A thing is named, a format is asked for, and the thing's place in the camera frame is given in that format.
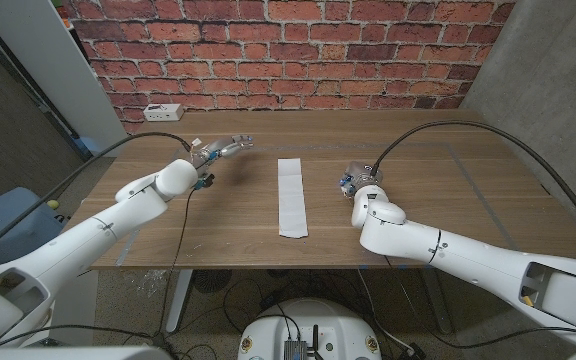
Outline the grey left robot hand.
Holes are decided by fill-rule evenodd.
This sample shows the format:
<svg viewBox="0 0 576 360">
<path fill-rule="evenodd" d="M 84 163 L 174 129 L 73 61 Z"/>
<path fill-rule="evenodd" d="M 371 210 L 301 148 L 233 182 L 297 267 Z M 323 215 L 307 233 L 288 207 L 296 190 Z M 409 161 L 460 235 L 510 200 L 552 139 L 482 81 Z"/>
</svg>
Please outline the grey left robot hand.
<svg viewBox="0 0 576 360">
<path fill-rule="evenodd" d="M 218 159 L 232 157 L 252 147 L 253 138 L 249 135 L 239 134 L 221 138 L 199 149 L 193 149 L 191 151 L 191 163 L 197 173 L 202 175 Z"/>
</svg>

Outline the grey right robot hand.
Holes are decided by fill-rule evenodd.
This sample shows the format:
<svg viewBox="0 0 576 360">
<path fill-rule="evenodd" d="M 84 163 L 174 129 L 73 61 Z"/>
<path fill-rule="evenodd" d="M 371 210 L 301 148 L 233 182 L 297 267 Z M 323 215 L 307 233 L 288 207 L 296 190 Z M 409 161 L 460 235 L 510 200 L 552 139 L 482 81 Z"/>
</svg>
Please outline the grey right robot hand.
<svg viewBox="0 0 576 360">
<path fill-rule="evenodd" d="M 358 161 L 350 162 L 339 181 L 342 194 L 352 198 L 364 186 L 379 185 L 383 180 L 383 174 L 380 170 L 375 174 L 372 174 L 372 171 L 371 165 Z"/>
</svg>

